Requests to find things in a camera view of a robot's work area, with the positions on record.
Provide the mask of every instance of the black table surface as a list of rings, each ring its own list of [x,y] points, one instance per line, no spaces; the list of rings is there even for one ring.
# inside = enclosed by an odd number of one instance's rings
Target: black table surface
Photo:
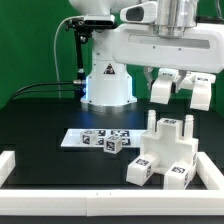
[[[16,167],[2,189],[162,189],[163,176],[153,175],[143,186],[126,182],[127,166],[139,148],[117,155],[102,148],[64,148],[66,131],[73,129],[146,129],[148,110],[157,119],[184,120],[194,115],[194,137],[224,173],[224,119],[215,111],[189,109],[188,100],[169,105],[140,100],[133,110],[117,114],[86,111],[74,99],[19,99],[0,110],[0,152],[15,150]],[[198,176],[188,189],[205,189]],[[224,223],[224,217],[0,217],[0,223]]]

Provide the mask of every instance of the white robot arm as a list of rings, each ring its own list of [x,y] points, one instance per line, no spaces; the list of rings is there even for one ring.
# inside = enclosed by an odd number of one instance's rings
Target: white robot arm
[[[198,0],[157,0],[157,8],[148,8],[148,2],[121,11],[126,24],[115,33],[115,61],[167,68],[160,70],[152,86],[152,102],[167,104],[172,83],[178,84],[177,92],[189,87],[190,82],[191,108],[209,109],[215,76],[204,73],[224,69],[224,26],[196,24],[197,3]],[[194,71],[191,81],[187,71]]]
[[[204,77],[204,73],[223,70],[224,26],[196,24],[198,0],[69,1],[93,20],[121,10],[120,16],[125,22],[115,30],[94,33],[93,71],[87,78],[89,90],[82,99],[84,104],[108,108],[136,102],[132,96],[131,77],[123,66],[133,64],[166,68],[165,74],[171,71],[171,75],[165,76],[164,70],[160,71],[152,86],[151,101],[164,104],[170,98],[172,83],[177,85],[178,92],[189,84],[187,72],[197,72],[191,83],[191,107],[208,110],[215,78],[207,74],[206,88],[205,82],[197,80]],[[105,72],[108,68],[113,70],[113,76]]]

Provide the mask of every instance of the black printed symbol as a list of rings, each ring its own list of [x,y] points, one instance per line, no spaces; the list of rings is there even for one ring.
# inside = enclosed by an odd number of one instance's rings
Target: black printed symbol
[[[139,159],[139,160],[136,161],[136,163],[141,165],[141,166],[147,166],[147,164],[149,164],[149,162],[144,160],[144,159]]]
[[[123,146],[130,146],[131,145],[131,139],[130,138],[123,138],[122,139],[122,145]]]
[[[92,134],[94,134],[94,131],[85,131],[84,133],[87,135],[92,135]]]
[[[170,74],[170,73],[162,73],[162,75],[164,75],[164,76],[170,76],[170,77],[173,76],[173,74]]]
[[[108,151],[115,151],[115,143],[114,142],[107,142],[106,149]]]
[[[111,64],[109,64],[103,74],[115,75],[115,71],[113,69],[113,66]]]
[[[185,169],[184,168],[181,168],[181,167],[177,167],[175,166],[173,169],[172,169],[173,172],[175,173],[180,173],[180,174],[183,174]]]
[[[86,136],[86,135],[83,135],[83,137],[82,137],[82,142],[84,143],[84,144],[90,144],[90,137],[89,136]]]
[[[119,135],[121,137],[129,137],[130,132],[129,131],[113,130],[113,131],[111,131],[111,135]]]
[[[165,120],[164,123],[167,123],[167,124],[175,124],[177,121],[175,120]]]
[[[147,169],[146,177],[150,176],[151,170],[152,170],[152,168],[151,168],[151,166],[149,166],[148,169]]]
[[[193,166],[196,164],[196,161],[197,161],[197,154],[195,154],[193,157]]]
[[[116,140],[118,140],[120,138],[120,136],[118,136],[118,135],[112,135],[112,136],[110,136],[108,139],[110,139],[110,140],[112,140],[112,141],[116,141]]]
[[[105,130],[98,130],[98,136],[106,136]]]
[[[186,186],[186,185],[187,185],[187,181],[188,181],[188,173],[187,173],[187,174],[186,174],[186,176],[185,176],[184,186]]]
[[[204,78],[198,78],[199,81],[204,81],[204,82],[208,82],[208,79],[204,79]]]
[[[98,138],[97,145],[104,145],[104,139],[103,138]]]

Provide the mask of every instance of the white cube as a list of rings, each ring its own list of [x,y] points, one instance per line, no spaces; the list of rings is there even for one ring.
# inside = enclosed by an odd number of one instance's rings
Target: white cube
[[[93,146],[98,142],[98,132],[87,130],[80,133],[80,141],[82,144]]]
[[[143,186],[152,176],[154,169],[159,163],[159,159],[152,155],[140,155],[128,165],[126,180],[130,183]]]
[[[104,141],[104,152],[117,154],[122,149],[122,138],[118,135],[111,135]]]
[[[174,163],[164,176],[164,190],[184,190],[191,181],[191,166]]]

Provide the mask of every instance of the cable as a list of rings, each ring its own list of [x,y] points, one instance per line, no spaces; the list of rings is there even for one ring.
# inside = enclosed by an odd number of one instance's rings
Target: cable
[[[71,19],[75,19],[75,18],[79,18],[80,16],[73,16],[73,17],[68,17],[67,19],[64,19],[60,25],[58,26],[57,28],[57,31],[55,33],[55,36],[54,36],[54,63],[55,63],[55,70],[56,70],[56,77],[57,77],[57,81],[58,82],[61,82],[60,80],[60,73],[59,73],[59,69],[58,69],[58,60],[57,60],[57,39],[58,39],[58,34],[59,34],[59,31],[62,27],[62,25],[68,21],[68,20],[71,20]],[[59,90],[59,98],[61,98],[61,87],[58,86],[58,90]]]
[[[217,11],[218,18],[222,19],[222,9],[221,9],[219,0],[215,0],[215,6],[216,6],[216,11]]]
[[[36,83],[36,84],[31,84],[28,86],[25,86],[19,90],[17,90],[14,94],[12,94],[12,96],[9,98],[8,102],[10,102],[12,99],[14,99],[16,96],[18,96],[19,94],[22,94],[23,92],[25,92],[27,89],[31,89],[34,87],[39,87],[39,86],[62,86],[62,85],[73,85],[72,81],[68,81],[68,82],[48,82],[48,83]]]
[[[23,91],[23,92],[20,92],[20,93],[17,93],[17,94],[14,94],[13,96],[10,97],[9,101],[8,102],[12,102],[17,96],[20,96],[22,94],[27,94],[27,93],[43,93],[43,92],[58,92],[58,91],[61,91],[61,92],[73,92],[74,90],[76,89],[56,89],[56,90],[28,90],[28,91]]]

